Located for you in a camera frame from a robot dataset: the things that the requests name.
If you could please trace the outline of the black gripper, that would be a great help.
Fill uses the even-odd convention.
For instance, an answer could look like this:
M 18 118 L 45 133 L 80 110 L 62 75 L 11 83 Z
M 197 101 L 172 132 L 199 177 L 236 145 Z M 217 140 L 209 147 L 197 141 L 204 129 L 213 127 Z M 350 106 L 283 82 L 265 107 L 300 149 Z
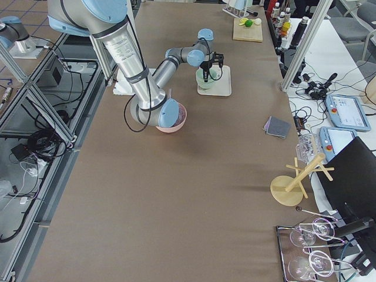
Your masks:
M 224 62 L 224 55 L 222 53 L 213 52 L 209 56 L 208 60 L 203 61 L 200 64 L 200 68 L 203 70 L 203 80 L 204 80 L 204 82 L 208 82 L 208 80 L 209 80 L 209 70 L 212 67 L 212 65 L 214 63 L 218 63 L 218 66 L 220 68 L 222 68 L 223 62 Z

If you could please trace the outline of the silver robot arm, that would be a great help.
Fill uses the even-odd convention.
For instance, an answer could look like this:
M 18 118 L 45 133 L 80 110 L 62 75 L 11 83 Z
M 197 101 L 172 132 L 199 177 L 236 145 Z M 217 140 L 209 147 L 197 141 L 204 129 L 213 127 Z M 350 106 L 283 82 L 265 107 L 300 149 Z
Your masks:
M 179 104 L 168 97 L 162 86 L 181 63 L 200 67 L 205 80 L 214 63 L 223 65 L 224 56 L 213 48 L 213 31 L 201 29 L 196 43 L 169 49 L 155 72 L 150 73 L 127 14 L 126 1 L 48 1 L 48 19 L 56 31 L 104 44 L 134 92 L 126 108 L 143 126 L 169 128 L 177 122 Z

